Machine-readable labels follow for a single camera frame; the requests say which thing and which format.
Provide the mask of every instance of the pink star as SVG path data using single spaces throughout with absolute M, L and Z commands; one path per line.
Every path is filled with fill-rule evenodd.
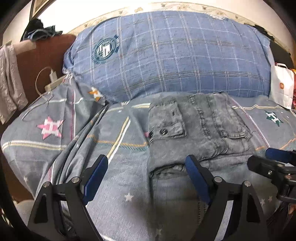
M 59 127 L 63 124 L 64 120 L 58 120 L 54 122 L 49 116 L 44 120 L 43 125 L 37 125 L 36 127 L 42 129 L 42 140 L 54 134 L 56 137 L 62 138 L 62 134 L 59 132 Z

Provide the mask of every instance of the circular logo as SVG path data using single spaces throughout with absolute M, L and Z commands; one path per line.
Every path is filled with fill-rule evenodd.
M 119 38 L 115 35 L 113 38 L 105 38 L 100 40 L 93 49 L 93 61 L 97 64 L 105 63 L 114 52 L 119 48 Z

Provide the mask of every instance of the black button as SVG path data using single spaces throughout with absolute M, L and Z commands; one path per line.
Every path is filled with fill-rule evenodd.
M 167 129 L 161 129 L 160 131 L 159 131 L 159 134 L 161 134 L 161 135 L 166 135 L 168 133 L 168 130 Z
M 153 132 L 152 132 L 152 131 L 149 132 L 148 137 L 149 137 L 149 138 L 153 137 Z

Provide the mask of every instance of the blue gripper pad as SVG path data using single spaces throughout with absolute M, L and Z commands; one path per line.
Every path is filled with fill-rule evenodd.
M 194 164 L 190 156 L 186 157 L 185 166 L 186 166 L 187 173 L 198 195 L 200 196 L 201 200 L 206 202 L 209 205 L 211 203 L 211 198 L 209 194 L 208 185 L 204 180 L 204 178 L 202 177 L 202 175 L 200 174 L 200 172 L 198 171 L 198 168 L 196 167 L 196 165 Z
M 288 151 L 279 150 L 275 148 L 268 148 L 265 152 L 265 157 L 270 160 L 288 163 L 292 159 L 292 154 Z
M 83 172 L 80 190 L 83 194 L 84 205 L 94 199 L 107 169 L 108 158 L 105 155 L 100 155 L 93 166 Z

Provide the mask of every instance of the beige cloth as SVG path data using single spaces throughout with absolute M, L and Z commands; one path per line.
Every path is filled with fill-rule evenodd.
M 0 121 L 6 123 L 16 109 L 28 104 L 13 46 L 4 45 L 0 49 Z

